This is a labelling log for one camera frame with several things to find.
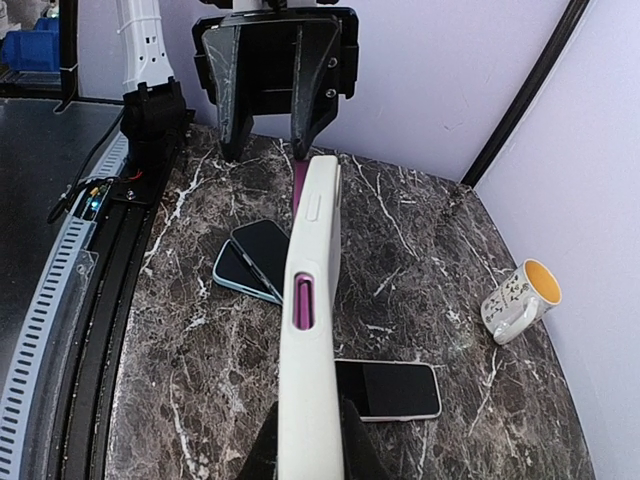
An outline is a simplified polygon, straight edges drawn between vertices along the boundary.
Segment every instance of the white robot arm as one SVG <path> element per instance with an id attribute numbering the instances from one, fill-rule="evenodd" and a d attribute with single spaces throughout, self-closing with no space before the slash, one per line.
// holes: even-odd
<path id="1" fill-rule="evenodd" d="M 309 165 L 285 268 L 278 478 L 343 480 L 344 458 L 333 355 L 333 304 L 340 271 L 340 166 Z"/>
<path id="2" fill-rule="evenodd" d="M 173 77 L 162 35 L 162 18 L 157 0 L 118 0 L 118 34 L 126 57 L 124 93 L 140 83 L 155 87 Z"/>

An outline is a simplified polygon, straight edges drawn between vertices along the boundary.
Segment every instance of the gray floor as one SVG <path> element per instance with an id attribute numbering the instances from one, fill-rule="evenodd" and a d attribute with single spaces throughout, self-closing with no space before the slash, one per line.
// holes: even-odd
<path id="1" fill-rule="evenodd" d="M 120 107 L 0 99 L 0 389 L 58 233 L 46 218 Z"/>

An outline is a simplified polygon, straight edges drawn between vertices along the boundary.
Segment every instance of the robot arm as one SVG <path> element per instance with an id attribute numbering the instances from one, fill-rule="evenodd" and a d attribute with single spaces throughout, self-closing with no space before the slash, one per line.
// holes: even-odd
<path id="1" fill-rule="evenodd" d="M 305 160 L 338 116 L 340 94 L 355 93 L 358 17 L 310 0 L 235 0 L 233 8 L 193 27 L 200 83 L 218 107 L 222 153 L 240 158 L 255 116 L 290 114 L 293 154 Z"/>
<path id="2" fill-rule="evenodd" d="M 118 21 L 126 57 L 124 93 L 136 91 L 140 83 L 155 87 L 173 77 L 157 0 L 118 0 Z"/>

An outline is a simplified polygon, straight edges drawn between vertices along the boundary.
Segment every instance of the phone edge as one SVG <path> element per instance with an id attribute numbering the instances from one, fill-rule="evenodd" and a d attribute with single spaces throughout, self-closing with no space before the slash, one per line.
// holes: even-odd
<path id="1" fill-rule="evenodd" d="M 278 225 L 276 222 L 274 222 L 273 220 L 270 220 L 268 218 L 262 219 L 262 220 L 256 220 L 255 222 L 251 222 L 251 223 L 247 223 L 245 225 L 241 225 L 239 227 L 234 228 L 231 231 L 231 235 L 230 237 L 230 241 L 233 243 L 233 245 L 235 246 L 235 248 L 238 249 L 238 251 L 242 254 L 242 259 L 244 261 L 247 261 L 247 259 L 251 260 L 251 257 L 249 256 L 249 254 L 246 252 L 246 250 L 244 248 L 242 248 L 242 245 L 240 245 L 240 242 L 238 242 L 238 240 L 236 240 L 234 238 L 234 233 L 241 229 L 241 228 L 246 228 L 246 227 L 250 227 L 251 225 L 255 225 L 256 223 L 260 223 L 260 222 L 271 222 L 273 223 L 281 232 L 282 234 L 286 237 L 289 238 L 288 235 L 286 234 L 286 232 L 282 229 L 282 227 L 280 227 L 280 225 Z M 257 265 L 255 263 L 253 263 L 253 260 L 251 260 L 251 263 L 249 263 L 249 268 L 251 268 L 252 271 L 255 272 L 256 276 L 260 279 L 260 281 L 262 282 L 262 284 L 267 287 L 269 289 L 269 291 L 271 292 L 271 295 L 273 295 L 278 302 L 276 302 L 278 305 L 282 305 L 282 302 L 284 301 L 283 296 L 280 294 L 280 292 L 278 292 L 278 290 L 276 289 L 276 287 L 273 286 L 273 284 L 269 281 L 269 279 L 267 278 L 267 276 L 262 272 L 262 270 L 260 270 Z"/>
<path id="2" fill-rule="evenodd" d="M 232 282 L 231 280 L 227 280 L 226 278 L 223 278 L 220 275 L 218 275 L 218 272 L 217 272 L 218 262 L 220 260 L 220 257 L 222 257 L 222 253 L 224 252 L 224 249 L 227 248 L 227 245 L 229 243 L 231 243 L 231 240 L 227 239 L 225 243 L 222 245 L 222 249 L 220 250 L 220 253 L 218 254 L 216 261 L 213 265 L 213 281 L 217 285 L 220 285 L 221 287 L 224 287 L 224 288 L 228 288 L 229 290 L 233 290 L 238 293 L 243 293 L 245 295 L 249 295 L 250 297 L 254 297 L 259 300 L 264 300 L 265 302 L 273 303 L 275 305 L 282 305 L 281 303 L 278 302 L 277 298 L 274 297 L 273 295 L 268 295 L 264 292 L 254 290 L 253 288 L 247 287 L 246 285 L 241 285 L 239 283 Z"/>

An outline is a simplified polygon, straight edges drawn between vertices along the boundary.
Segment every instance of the black cable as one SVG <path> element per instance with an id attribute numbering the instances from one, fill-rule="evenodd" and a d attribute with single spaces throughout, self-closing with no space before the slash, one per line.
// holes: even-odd
<path id="1" fill-rule="evenodd" d="M 73 81 L 73 90 L 71 91 L 71 94 L 66 98 L 63 99 L 60 104 L 58 104 L 58 106 L 53 110 L 54 113 L 62 113 L 64 112 L 67 107 L 69 105 L 71 105 L 71 102 L 73 102 L 76 98 L 76 93 L 78 93 L 78 79 L 77 77 L 74 78 Z"/>
<path id="2" fill-rule="evenodd" d="M 526 113 L 529 105 L 535 99 L 553 66 L 558 61 L 588 4 L 589 0 L 571 0 L 569 2 L 549 42 L 531 69 L 516 98 L 514 98 L 495 131 L 462 179 L 462 183 L 475 187 L 498 153 L 500 153 L 500 150 L 502 150 L 502 147 L 513 133 L 513 130 Z"/>
<path id="3" fill-rule="evenodd" d="M 47 223 L 51 224 L 55 222 L 56 220 L 58 220 L 58 218 L 60 218 L 60 216 L 64 213 L 66 209 L 71 208 L 71 206 L 73 205 L 73 202 L 75 201 L 76 196 L 82 190 L 84 190 L 88 186 L 94 186 L 94 185 L 97 185 L 98 183 L 102 183 L 109 180 L 104 178 L 89 179 L 88 181 L 82 182 L 82 184 L 80 184 L 80 178 L 82 177 L 83 172 L 86 170 L 87 166 L 89 165 L 89 162 L 91 162 L 91 159 L 96 154 L 98 149 L 102 146 L 102 144 L 104 144 L 104 142 L 107 140 L 107 138 L 109 138 L 113 130 L 118 126 L 118 124 L 120 123 L 120 120 L 122 119 L 123 114 L 124 114 L 124 109 L 120 110 L 120 113 L 118 113 L 118 116 L 113 120 L 113 122 L 111 123 L 107 131 L 104 133 L 104 135 L 102 135 L 102 137 L 100 137 L 100 140 L 98 140 L 96 144 L 93 147 L 91 147 L 91 150 L 89 150 L 89 153 L 82 161 L 80 168 L 78 169 L 75 177 L 71 181 L 71 184 L 69 184 L 69 186 L 67 187 L 67 191 L 60 196 L 56 204 L 51 209 L 51 212 L 49 212 L 49 216 L 47 217 Z"/>

